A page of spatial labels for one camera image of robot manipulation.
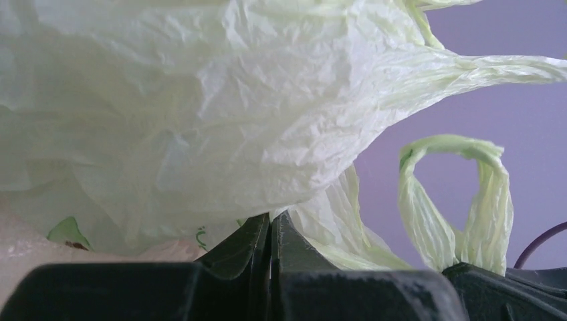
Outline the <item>green plastic bag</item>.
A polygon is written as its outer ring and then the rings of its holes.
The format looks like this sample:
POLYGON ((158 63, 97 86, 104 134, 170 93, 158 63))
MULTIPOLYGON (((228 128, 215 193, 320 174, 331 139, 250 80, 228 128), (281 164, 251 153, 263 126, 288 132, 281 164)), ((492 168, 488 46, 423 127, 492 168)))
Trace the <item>green plastic bag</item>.
POLYGON ((405 270, 360 219, 354 160, 444 98, 566 80, 566 62, 461 56, 452 1, 2 1, 1 198, 54 241, 211 251, 289 211, 327 259, 405 270))

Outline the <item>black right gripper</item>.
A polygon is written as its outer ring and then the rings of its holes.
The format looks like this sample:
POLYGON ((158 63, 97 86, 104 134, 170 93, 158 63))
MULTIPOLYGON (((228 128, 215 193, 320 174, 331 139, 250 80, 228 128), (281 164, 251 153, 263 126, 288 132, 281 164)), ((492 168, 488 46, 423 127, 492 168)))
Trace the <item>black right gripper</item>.
POLYGON ((521 270, 504 276, 468 263, 443 270, 475 321, 566 321, 566 268, 521 270))

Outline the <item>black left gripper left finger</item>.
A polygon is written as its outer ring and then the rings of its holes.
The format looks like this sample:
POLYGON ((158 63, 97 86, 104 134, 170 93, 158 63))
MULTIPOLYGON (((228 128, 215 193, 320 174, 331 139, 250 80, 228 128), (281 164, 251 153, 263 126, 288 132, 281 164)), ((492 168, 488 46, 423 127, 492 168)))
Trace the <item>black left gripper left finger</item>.
POLYGON ((194 262, 75 263, 29 272, 2 320, 266 320, 268 215, 194 262))

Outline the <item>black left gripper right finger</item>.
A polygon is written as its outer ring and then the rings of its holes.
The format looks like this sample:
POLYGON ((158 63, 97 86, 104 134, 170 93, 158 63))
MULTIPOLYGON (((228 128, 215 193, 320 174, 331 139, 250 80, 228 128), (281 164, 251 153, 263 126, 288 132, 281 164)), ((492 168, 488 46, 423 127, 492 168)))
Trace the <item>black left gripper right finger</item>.
POLYGON ((425 270, 344 271, 295 229, 271 224, 272 320, 468 320, 454 287, 425 270))

